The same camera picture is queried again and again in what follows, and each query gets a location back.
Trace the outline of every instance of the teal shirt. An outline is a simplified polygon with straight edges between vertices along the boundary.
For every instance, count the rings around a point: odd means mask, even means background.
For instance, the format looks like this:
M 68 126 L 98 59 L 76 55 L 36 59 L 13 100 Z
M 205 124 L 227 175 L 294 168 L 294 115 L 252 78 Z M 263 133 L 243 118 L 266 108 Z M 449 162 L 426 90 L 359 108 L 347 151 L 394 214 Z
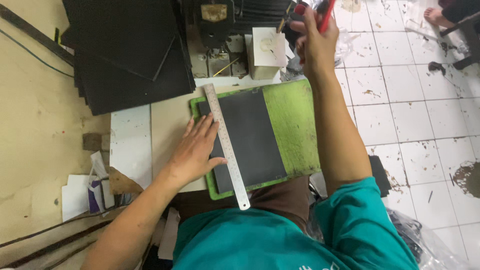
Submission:
M 325 244 L 263 210 L 193 216 L 179 227 L 174 269 L 418 269 L 373 177 L 341 186 L 315 213 Z

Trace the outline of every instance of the bare foot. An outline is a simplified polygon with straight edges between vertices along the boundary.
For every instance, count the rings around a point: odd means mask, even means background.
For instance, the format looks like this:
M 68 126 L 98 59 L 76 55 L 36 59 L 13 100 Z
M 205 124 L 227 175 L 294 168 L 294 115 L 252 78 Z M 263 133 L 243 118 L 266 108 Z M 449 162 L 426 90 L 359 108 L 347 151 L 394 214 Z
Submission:
M 450 22 L 442 15 L 442 11 L 439 9 L 427 8 L 423 13 L 423 17 L 432 25 L 440 25 L 446 28 L 455 26 L 454 23 Z

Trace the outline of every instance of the blue wire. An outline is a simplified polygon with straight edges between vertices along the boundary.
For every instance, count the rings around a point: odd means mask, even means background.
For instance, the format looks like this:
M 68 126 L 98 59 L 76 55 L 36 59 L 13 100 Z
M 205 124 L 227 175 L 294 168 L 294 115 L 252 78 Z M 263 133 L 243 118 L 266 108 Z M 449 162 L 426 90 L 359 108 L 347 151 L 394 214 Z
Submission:
M 0 29 L 0 33 L 6 35 L 9 39 L 13 40 L 13 42 L 15 42 L 16 44 L 18 44 L 18 45 L 19 45 L 20 47 L 22 47 L 23 49 L 25 49 L 28 53 L 30 53 L 31 55 L 33 55 L 33 57 L 37 58 L 40 62 L 44 63 L 47 67 L 49 67 L 49 68 L 51 68 L 51 69 L 53 69 L 53 70 L 55 70 L 55 71 L 58 71 L 58 72 L 62 73 L 63 75 L 67 75 L 67 76 L 73 78 L 72 75 L 67 74 L 67 73 L 65 73 L 65 72 L 63 72 L 63 71 L 61 71 L 61 70 L 58 70 L 58 69 L 52 67 L 51 65 L 47 64 L 47 62 L 45 62 L 45 61 L 43 61 L 42 59 L 40 59 L 38 56 L 36 56 L 34 53 L 32 53 L 31 50 L 27 49 L 24 45 L 22 45 L 20 42 L 16 41 L 13 37 L 11 37 L 9 34 L 5 33 L 3 30 Z

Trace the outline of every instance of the dirty floor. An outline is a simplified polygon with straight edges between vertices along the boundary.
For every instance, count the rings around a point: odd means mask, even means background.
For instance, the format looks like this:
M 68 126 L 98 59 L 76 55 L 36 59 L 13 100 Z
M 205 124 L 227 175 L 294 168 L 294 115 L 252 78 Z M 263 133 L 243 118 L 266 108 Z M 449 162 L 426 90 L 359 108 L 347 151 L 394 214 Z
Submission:
M 354 49 L 336 75 L 368 153 L 380 157 L 394 186 L 385 203 L 480 267 L 479 65 L 457 71 L 448 40 L 406 32 L 406 3 L 336 2 L 337 24 Z M 431 61 L 445 76 L 429 72 Z

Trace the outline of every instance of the green board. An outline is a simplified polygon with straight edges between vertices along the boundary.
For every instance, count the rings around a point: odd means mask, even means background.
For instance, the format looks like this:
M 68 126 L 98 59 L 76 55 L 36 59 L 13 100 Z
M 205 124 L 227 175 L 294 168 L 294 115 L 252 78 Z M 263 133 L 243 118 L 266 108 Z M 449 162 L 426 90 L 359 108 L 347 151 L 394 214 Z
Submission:
M 243 91 L 261 89 L 272 123 L 278 149 L 282 157 L 287 177 L 263 184 L 246 187 L 247 191 L 277 184 L 291 178 L 308 175 L 320 171 L 317 150 L 317 134 L 313 114 L 312 89 L 308 80 L 286 82 L 228 93 L 218 94 L 219 98 Z M 197 104 L 206 101 L 206 97 L 194 98 L 190 101 L 195 121 L 200 118 Z M 205 176 L 208 191 L 212 200 L 233 195 L 233 191 L 219 194 L 213 171 Z

